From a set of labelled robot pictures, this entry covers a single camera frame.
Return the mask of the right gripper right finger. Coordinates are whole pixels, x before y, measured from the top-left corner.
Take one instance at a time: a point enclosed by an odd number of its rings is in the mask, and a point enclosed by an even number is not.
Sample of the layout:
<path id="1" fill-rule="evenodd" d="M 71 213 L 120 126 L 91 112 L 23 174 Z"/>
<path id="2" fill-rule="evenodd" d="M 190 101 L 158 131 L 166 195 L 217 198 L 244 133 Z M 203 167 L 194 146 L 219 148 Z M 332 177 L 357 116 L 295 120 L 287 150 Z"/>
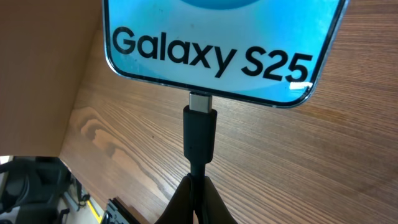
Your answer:
<path id="1" fill-rule="evenodd" d="M 203 221 L 207 224 L 237 224 L 207 176 L 203 186 Z"/>

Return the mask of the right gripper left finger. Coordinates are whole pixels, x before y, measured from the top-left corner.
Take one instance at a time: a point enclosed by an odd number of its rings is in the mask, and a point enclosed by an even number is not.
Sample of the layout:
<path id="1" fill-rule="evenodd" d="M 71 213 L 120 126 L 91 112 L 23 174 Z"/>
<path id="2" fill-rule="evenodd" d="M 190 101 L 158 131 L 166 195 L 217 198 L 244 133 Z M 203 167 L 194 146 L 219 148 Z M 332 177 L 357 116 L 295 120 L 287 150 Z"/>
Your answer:
<path id="1" fill-rule="evenodd" d="M 191 178 L 186 175 L 155 224 L 193 224 Z"/>

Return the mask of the blue Galaxy S25 smartphone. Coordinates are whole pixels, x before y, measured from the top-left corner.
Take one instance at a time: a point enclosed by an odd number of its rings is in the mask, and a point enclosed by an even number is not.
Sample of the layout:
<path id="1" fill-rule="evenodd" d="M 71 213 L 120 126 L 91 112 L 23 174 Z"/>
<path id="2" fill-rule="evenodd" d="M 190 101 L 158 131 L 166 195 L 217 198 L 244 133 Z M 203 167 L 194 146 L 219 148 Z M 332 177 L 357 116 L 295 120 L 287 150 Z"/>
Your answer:
<path id="1" fill-rule="evenodd" d="M 119 76 L 293 108 L 315 91 L 347 0 L 104 0 Z"/>

